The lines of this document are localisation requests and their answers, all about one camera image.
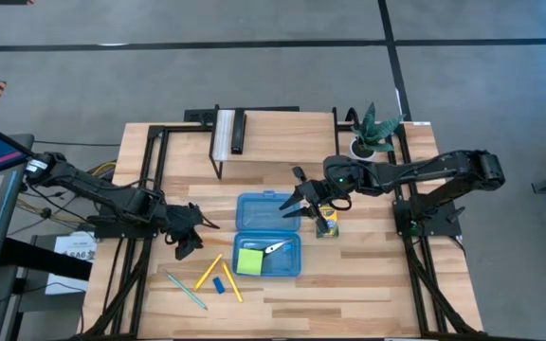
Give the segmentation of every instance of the green plant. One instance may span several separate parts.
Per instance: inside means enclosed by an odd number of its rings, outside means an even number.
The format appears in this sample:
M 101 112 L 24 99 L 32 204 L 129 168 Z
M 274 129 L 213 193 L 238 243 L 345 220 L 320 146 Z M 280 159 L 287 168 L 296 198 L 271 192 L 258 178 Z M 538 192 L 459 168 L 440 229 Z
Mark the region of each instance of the green plant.
M 373 152 L 390 152 L 393 146 L 389 143 L 381 143 L 385 137 L 391 135 L 404 116 L 390 118 L 376 124 L 376 109 L 374 103 L 370 104 L 359 129 L 351 129 L 357 136 L 357 143 L 361 149 Z

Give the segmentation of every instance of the blue eraser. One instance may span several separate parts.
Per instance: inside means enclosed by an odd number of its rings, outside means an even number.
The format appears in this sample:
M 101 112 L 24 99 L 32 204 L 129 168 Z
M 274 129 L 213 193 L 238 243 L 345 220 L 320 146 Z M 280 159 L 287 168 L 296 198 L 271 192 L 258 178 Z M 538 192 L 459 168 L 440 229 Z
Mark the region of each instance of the blue eraser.
M 222 294 L 225 291 L 223 282 L 220 281 L 219 278 L 214 278 L 214 286 L 216 287 L 216 291 L 218 292 L 218 294 Z

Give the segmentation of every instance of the blue pencil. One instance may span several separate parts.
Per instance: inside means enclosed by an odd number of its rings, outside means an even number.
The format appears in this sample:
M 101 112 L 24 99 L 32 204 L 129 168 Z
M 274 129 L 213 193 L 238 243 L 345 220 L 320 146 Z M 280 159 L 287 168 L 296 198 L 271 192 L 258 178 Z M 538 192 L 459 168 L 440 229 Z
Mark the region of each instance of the blue pencil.
M 192 298 L 195 301 L 195 303 L 199 304 L 199 306 L 204 308 L 205 310 L 208 309 L 206 305 L 204 304 L 204 302 L 202 302 L 201 299 L 197 298 L 197 296 L 195 296 L 191 291 L 189 291 L 189 289 L 187 289 L 184 285 L 182 285 L 182 283 L 179 282 L 178 279 L 174 278 L 174 276 L 172 276 L 172 274 L 169 273 L 168 271 L 166 271 L 166 273 L 168 274 L 168 278 L 171 279 L 172 282 L 174 282 L 180 289 L 182 289 L 182 291 L 184 291 L 187 295 L 189 295 L 189 297 Z

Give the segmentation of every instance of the concrete floor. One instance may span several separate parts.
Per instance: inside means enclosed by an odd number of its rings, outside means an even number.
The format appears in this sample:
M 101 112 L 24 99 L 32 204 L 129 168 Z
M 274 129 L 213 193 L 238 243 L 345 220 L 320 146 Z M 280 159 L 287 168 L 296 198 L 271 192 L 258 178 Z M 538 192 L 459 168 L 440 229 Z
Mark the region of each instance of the concrete floor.
M 388 1 L 396 40 L 546 38 L 546 1 Z M 0 6 L 0 45 L 384 39 L 374 0 L 37 0 Z M 467 262 L 485 329 L 546 339 L 546 45 L 398 47 L 413 120 L 442 152 L 487 149 L 506 185 L 460 200 Z M 181 120 L 184 109 L 299 105 L 395 115 L 385 46 L 0 52 L 0 130 L 39 139 L 119 142 L 128 121 Z M 36 146 L 80 168 L 117 148 Z M 78 201 L 82 214 L 93 208 Z M 13 231 L 34 218 L 17 214 Z M 62 233 L 41 224 L 18 237 Z M 21 340 L 65 337 L 79 312 L 34 314 Z

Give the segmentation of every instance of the green sticky note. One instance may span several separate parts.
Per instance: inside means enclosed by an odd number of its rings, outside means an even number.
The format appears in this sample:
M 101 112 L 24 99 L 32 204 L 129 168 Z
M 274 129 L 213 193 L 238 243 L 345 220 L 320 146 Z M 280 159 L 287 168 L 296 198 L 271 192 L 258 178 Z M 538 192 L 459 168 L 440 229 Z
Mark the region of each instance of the green sticky note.
M 261 250 L 239 249 L 237 273 L 260 276 L 263 268 L 264 252 Z

